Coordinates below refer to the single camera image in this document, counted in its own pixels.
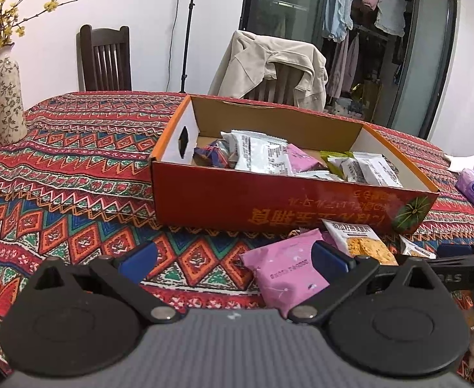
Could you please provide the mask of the blue patterned snack packet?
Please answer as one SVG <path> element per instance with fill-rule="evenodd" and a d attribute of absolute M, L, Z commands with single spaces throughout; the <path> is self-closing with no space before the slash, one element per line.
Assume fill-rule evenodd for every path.
<path fill-rule="evenodd" d="M 196 147 L 193 160 L 201 167 L 231 169 L 235 165 L 229 144 L 223 139 L 217 139 L 207 146 Z"/>

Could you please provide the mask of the green white nut bar packet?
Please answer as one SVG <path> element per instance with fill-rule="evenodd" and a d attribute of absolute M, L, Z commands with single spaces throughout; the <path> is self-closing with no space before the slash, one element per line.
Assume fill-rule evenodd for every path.
<path fill-rule="evenodd" d="M 340 179 L 345 178 L 341 165 L 347 158 L 354 158 L 352 152 L 321 151 L 319 154 L 331 173 L 339 176 Z"/>

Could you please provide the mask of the orange cardboard box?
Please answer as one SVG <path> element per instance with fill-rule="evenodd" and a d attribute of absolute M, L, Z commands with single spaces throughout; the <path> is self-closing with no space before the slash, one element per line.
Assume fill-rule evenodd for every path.
<path fill-rule="evenodd" d="M 397 167 L 397 188 L 202 167 L 194 151 L 225 131 L 281 137 L 309 155 L 373 152 Z M 326 220 L 411 234 L 439 195 L 432 181 L 371 126 L 288 105 L 188 95 L 149 158 L 154 209 L 168 226 L 284 233 Z"/>

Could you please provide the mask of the studio light on stand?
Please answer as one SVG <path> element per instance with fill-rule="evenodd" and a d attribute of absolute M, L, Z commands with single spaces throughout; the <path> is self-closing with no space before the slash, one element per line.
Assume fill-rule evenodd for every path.
<path fill-rule="evenodd" d="M 189 47 L 190 47 L 190 33 L 191 33 L 191 25 L 192 25 L 192 17 L 193 11 L 195 8 L 195 0 L 190 0 L 188 4 L 188 16 L 187 16 L 187 23 L 185 29 L 185 39 L 183 45 L 183 56 L 182 56 L 182 74 L 181 74 L 181 81 L 180 81 L 180 92 L 182 94 L 186 93 L 186 80 L 188 78 L 187 73 L 187 65 L 188 65 L 188 54 L 189 54 Z"/>

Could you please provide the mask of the patterned red tablecloth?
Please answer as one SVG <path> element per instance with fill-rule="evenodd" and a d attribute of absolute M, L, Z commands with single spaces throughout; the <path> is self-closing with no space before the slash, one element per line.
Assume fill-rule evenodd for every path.
<path fill-rule="evenodd" d="M 97 93 L 55 96 L 26 112 L 28 134 L 14 145 L 0 147 L 0 320 L 28 277 L 51 254 L 81 264 L 103 253 L 126 253 L 140 242 L 156 240 L 158 272 L 143 288 L 175 306 L 257 307 L 253 284 L 238 270 L 237 254 L 257 243 L 273 242 L 268 235 L 165 229 L 153 210 L 147 158 L 180 105 L 180 95 Z M 418 228 L 415 238 L 426 248 L 440 242 L 474 242 L 474 209 L 460 201 L 445 172 L 440 150 L 398 131 L 381 131 L 439 183 L 439 200 Z M 183 254 L 205 254 L 204 274 L 184 272 Z M 101 372 L 101 377 L 58 380 L 20 374 L 1 387 L 302 387 L 295 382 L 259 382 L 254 358 L 232 365 L 220 357 L 194 351 L 194 338 L 162 344 L 154 357 L 137 351 L 129 368 Z M 201 353 L 201 362 L 176 359 L 180 347 Z M 7 366 L 1 357 L 0 365 Z"/>

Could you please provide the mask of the beige jacket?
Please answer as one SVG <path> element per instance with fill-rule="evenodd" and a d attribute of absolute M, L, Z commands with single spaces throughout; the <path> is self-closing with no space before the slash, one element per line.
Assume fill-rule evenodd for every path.
<path fill-rule="evenodd" d="M 311 43 L 236 31 L 209 88 L 210 95 L 243 98 L 264 81 L 278 81 L 281 67 L 301 77 L 292 90 L 298 108 L 322 112 L 328 74 L 326 58 Z"/>

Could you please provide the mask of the white hanging shirt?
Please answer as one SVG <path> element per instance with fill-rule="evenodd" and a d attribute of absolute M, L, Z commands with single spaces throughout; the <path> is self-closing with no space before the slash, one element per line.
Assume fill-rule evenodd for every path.
<path fill-rule="evenodd" d="M 381 31 L 403 38 L 405 35 L 405 0 L 379 0 L 375 27 Z"/>

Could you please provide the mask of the dark wooden chair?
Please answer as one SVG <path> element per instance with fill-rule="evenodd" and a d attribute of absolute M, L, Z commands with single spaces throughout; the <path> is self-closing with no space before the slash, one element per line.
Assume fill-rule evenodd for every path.
<path fill-rule="evenodd" d="M 79 42 L 86 91 L 132 89 L 128 26 L 115 30 L 84 25 L 79 32 Z"/>

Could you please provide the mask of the pink snack packet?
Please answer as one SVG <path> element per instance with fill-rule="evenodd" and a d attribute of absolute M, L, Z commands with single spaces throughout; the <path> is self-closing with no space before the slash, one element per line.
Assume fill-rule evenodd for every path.
<path fill-rule="evenodd" d="M 291 309 L 329 287 L 312 264 L 312 246 L 321 239 L 320 230 L 309 230 L 240 256 L 253 272 L 266 307 L 286 318 Z"/>

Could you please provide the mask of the white silver snack packet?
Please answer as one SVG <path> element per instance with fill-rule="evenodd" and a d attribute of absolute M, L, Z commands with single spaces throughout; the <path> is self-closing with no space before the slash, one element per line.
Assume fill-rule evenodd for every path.
<path fill-rule="evenodd" d="M 242 172 L 292 176 L 288 142 L 257 131 L 221 132 L 229 163 Z"/>

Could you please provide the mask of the white purple triangular packet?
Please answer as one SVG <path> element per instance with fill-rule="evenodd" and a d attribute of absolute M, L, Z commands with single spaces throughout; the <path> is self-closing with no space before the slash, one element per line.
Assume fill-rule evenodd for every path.
<path fill-rule="evenodd" d="M 400 252 L 402 255 L 409 257 L 424 257 L 428 259 L 435 259 L 436 254 L 432 251 L 427 251 L 424 248 L 417 246 L 414 242 L 405 238 L 404 236 L 399 236 L 400 240 Z"/>

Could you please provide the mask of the floral ceramic vase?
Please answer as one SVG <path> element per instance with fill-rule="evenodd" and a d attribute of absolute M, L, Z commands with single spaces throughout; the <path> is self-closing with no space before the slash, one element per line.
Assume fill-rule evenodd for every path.
<path fill-rule="evenodd" d="M 13 44 L 0 48 L 0 145 L 12 145 L 27 135 L 19 65 Z"/>

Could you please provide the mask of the blue hanging shirt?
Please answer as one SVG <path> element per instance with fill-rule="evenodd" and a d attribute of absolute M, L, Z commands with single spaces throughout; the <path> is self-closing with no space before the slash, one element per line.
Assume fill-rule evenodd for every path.
<path fill-rule="evenodd" d="M 342 42 L 354 27 L 353 0 L 325 0 L 322 33 L 324 38 Z"/>

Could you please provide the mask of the orange cracker snack packet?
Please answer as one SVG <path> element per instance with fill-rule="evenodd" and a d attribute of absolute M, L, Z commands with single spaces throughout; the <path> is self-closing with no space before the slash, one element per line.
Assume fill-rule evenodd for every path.
<path fill-rule="evenodd" d="M 349 257 L 366 256 L 381 265 L 397 266 L 395 256 L 369 225 L 323 220 L 336 246 Z"/>

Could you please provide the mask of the dark sliding glass door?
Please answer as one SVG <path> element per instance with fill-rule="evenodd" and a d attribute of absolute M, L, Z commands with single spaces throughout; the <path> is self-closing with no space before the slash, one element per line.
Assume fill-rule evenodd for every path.
<path fill-rule="evenodd" d="M 244 0 L 240 27 L 314 44 L 326 58 L 326 109 L 429 137 L 452 58 L 457 0 L 405 0 L 405 35 L 375 27 L 378 8 L 353 0 L 353 29 L 324 38 L 325 0 Z"/>

